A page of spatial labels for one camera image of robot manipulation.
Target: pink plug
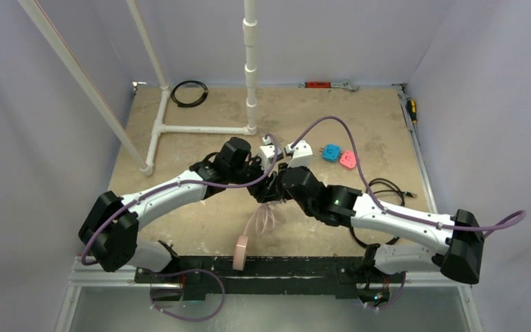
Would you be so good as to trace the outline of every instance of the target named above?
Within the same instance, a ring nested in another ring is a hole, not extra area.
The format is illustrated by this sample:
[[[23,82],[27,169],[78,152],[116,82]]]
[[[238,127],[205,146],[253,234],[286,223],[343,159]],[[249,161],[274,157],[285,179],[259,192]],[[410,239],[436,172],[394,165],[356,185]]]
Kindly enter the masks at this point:
[[[354,169],[355,166],[357,166],[357,161],[355,159],[355,154],[351,150],[347,150],[343,152],[343,156],[341,156],[341,160],[339,160],[339,163],[349,169]]]

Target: beige work surface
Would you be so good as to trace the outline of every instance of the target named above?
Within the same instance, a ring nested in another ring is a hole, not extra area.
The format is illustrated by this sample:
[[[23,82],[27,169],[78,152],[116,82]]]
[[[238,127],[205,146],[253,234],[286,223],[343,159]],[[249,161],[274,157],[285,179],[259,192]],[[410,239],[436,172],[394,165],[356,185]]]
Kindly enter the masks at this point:
[[[178,97],[190,102],[200,95],[195,88],[178,90]],[[165,123],[242,127],[246,123],[245,89],[212,88],[199,107],[179,109],[170,101]],[[158,111],[160,89],[138,89],[127,132],[145,156],[151,126]],[[258,89],[258,135],[243,137],[253,147],[260,137],[272,133],[286,145],[314,120],[327,115],[347,122],[357,143],[367,180],[387,178],[402,190],[415,192],[408,207],[428,211],[416,155],[407,132],[397,93],[392,89],[362,89],[356,93],[333,89]],[[146,177],[129,154],[121,148],[109,185],[117,195],[129,194],[163,183],[185,171],[208,153],[219,151],[230,135],[165,133],[161,135],[153,175]],[[315,150],[311,169],[325,184],[362,188],[356,169],[321,158],[318,149],[328,143],[351,149],[348,137],[338,122],[326,120],[315,127],[306,140]],[[394,197],[385,201],[396,203]],[[225,190],[206,201],[192,203],[162,216],[140,232],[151,241],[174,244],[180,255],[232,255],[237,237],[258,207],[246,189]],[[361,249],[346,228],[334,228],[308,218],[293,201],[281,206],[286,224],[262,237],[250,227],[249,255],[260,256],[356,256]],[[356,230],[361,240],[384,243],[391,236],[370,230]]]

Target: black cable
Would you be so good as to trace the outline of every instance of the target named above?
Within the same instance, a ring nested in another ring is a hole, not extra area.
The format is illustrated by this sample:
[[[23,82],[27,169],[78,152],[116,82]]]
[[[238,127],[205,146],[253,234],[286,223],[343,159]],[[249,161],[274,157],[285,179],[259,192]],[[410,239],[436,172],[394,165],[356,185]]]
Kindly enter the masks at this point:
[[[178,88],[184,84],[196,84],[200,86],[201,88],[203,88],[205,91],[203,92],[203,95],[194,102],[190,102],[190,103],[181,102],[180,100],[176,99],[176,90],[178,90]],[[204,103],[208,95],[209,95],[209,88],[207,88],[207,86],[204,83],[199,82],[199,81],[189,80],[189,81],[178,83],[178,85],[176,85],[174,89],[172,89],[172,92],[170,93],[170,99],[172,99],[172,101],[175,102],[178,105],[178,107],[190,108],[190,107],[197,107],[198,105]]]
[[[381,194],[381,193],[385,193],[385,192],[393,192],[395,193],[396,195],[398,195],[398,197],[400,197],[400,206],[404,206],[405,205],[405,197],[408,196],[408,197],[412,197],[412,198],[415,198],[416,195],[411,193],[411,192],[403,192],[400,187],[398,187],[394,182],[386,179],[386,178],[374,178],[373,180],[369,181],[369,187],[372,187],[373,185],[384,185],[386,187],[388,187],[389,189],[385,189],[385,190],[378,190],[376,191],[375,193],[376,194]],[[360,245],[362,248],[367,248],[367,243],[361,241],[360,239],[357,238],[357,236],[355,235],[355,230],[353,229],[353,227],[349,227],[349,233],[351,234],[351,237],[353,238],[353,240],[355,242],[357,242],[358,245]],[[389,245],[392,245],[392,244],[395,244],[396,242],[398,242],[400,238],[399,237],[394,237],[392,238],[392,240],[386,242],[386,244],[389,244]]]

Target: white wall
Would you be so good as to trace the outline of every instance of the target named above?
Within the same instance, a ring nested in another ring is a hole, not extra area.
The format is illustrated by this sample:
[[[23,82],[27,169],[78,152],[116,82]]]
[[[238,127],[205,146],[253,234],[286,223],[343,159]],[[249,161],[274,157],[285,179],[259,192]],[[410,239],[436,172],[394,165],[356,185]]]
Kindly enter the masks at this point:
[[[76,33],[96,28],[90,19],[81,24]],[[69,39],[80,60],[100,64],[91,76],[108,84],[103,94],[125,120],[129,78],[104,44],[84,52],[92,35],[85,44]],[[0,1],[0,331],[53,330],[81,248],[77,231],[117,152],[111,130],[21,6]]]
[[[531,331],[531,1],[455,1],[409,85],[438,208],[492,225],[474,294],[486,331]]]
[[[242,0],[139,0],[169,80],[245,84]],[[125,0],[95,7],[135,80],[154,82]],[[451,0],[257,1],[260,84],[407,82]]]

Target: adjustable wrench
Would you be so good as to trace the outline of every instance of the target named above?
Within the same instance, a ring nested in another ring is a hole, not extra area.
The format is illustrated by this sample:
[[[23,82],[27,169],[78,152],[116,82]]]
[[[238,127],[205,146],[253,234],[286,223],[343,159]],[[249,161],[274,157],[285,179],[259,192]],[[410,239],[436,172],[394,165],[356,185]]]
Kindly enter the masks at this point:
[[[300,83],[298,86],[300,88],[306,88],[306,89],[344,89],[350,92],[354,92],[359,90],[358,86],[351,85],[349,81],[343,81],[340,83],[332,83],[332,82],[306,82],[306,83]]]

